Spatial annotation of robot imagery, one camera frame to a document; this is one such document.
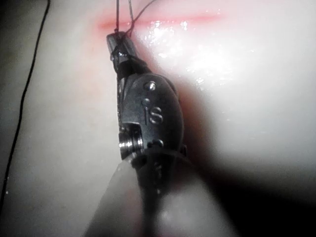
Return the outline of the right arm needle driver jaw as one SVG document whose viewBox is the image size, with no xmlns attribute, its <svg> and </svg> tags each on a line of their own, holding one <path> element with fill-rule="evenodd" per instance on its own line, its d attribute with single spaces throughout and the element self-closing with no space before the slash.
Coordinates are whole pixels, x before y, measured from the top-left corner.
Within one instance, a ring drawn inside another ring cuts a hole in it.
<svg viewBox="0 0 316 237">
<path fill-rule="evenodd" d="M 110 60 L 113 63 L 118 79 L 123 78 L 122 63 L 124 54 L 121 51 L 121 39 L 124 33 L 111 33 L 106 36 L 107 46 L 110 53 Z"/>
<path fill-rule="evenodd" d="M 138 57 L 135 44 L 129 37 L 125 37 L 123 40 L 123 48 L 125 50 L 124 60 L 121 63 L 121 77 L 127 78 L 133 74 L 145 74 L 150 73 L 151 70 L 148 64 Z"/>
</svg>

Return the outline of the right arm needle driver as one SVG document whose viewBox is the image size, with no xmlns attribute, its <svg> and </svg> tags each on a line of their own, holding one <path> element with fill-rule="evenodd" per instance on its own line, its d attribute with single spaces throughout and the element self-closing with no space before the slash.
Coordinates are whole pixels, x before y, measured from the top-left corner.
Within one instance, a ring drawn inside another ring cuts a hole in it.
<svg viewBox="0 0 316 237">
<path fill-rule="evenodd" d="M 175 86 L 153 74 L 133 74 L 118 85 L 121 158 L 150 148 L 180 152 L 184 119 Z"/>
</svg>

